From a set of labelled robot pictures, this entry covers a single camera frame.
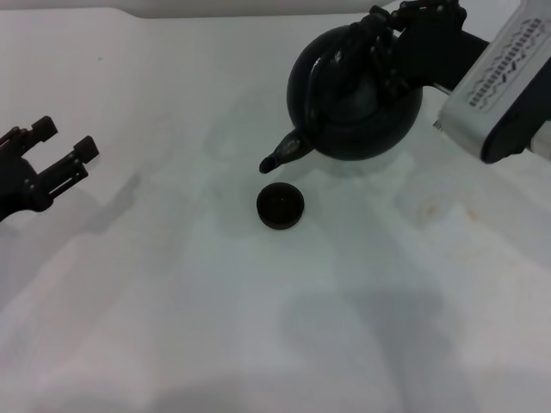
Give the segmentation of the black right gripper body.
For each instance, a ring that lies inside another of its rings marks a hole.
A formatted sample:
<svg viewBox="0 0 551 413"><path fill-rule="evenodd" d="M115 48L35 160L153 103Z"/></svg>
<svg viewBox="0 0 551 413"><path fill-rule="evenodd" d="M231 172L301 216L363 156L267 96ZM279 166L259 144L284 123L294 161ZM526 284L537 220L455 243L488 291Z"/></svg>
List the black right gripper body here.
<svg viewBox="0 0 551 413"><path fill-rule="evenodd" d="M415 22L394 47L394 65L413 88L452 92L489 43L450 22Z"/></svg>

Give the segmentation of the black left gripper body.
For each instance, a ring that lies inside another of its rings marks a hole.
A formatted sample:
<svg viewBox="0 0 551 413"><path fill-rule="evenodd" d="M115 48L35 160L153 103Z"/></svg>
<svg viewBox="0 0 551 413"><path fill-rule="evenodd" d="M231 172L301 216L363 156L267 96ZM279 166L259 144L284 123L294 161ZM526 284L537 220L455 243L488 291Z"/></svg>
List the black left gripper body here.
<svg viewBox="0 0 551 413"><path fill-rule="evenodd" d="M23 211L41 213L50 207L48 169L37 172L21 155L1 150L1 220Z"/></svg>

